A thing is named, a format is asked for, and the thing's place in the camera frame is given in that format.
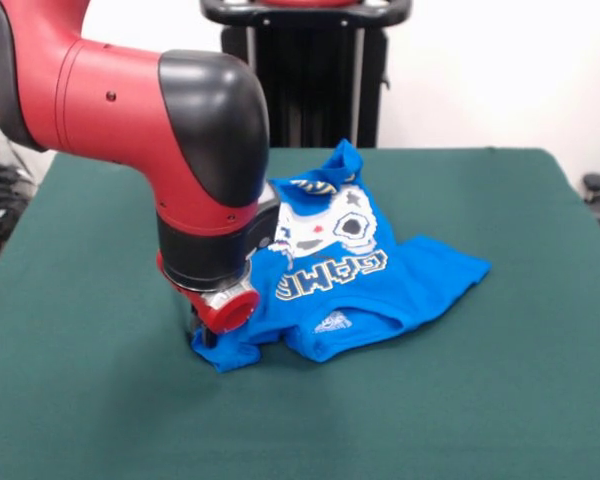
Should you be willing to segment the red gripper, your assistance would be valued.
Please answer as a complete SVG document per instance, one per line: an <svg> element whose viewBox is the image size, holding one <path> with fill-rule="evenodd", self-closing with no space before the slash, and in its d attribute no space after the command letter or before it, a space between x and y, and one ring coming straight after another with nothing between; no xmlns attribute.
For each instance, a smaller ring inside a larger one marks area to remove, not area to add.
<svg viewBox="0 0 600 480"><path fill-rule="evenodd" d="M162 253L156 255L156 264L172 287L191 304L190 333L196 334L202 324L202 344L213 349L216 334L226 334L243 325L256 309L260 295L251 283L252 262L246 259L243 272L236 278L223 280L212 289L194 289L167 273Z"/></svg>

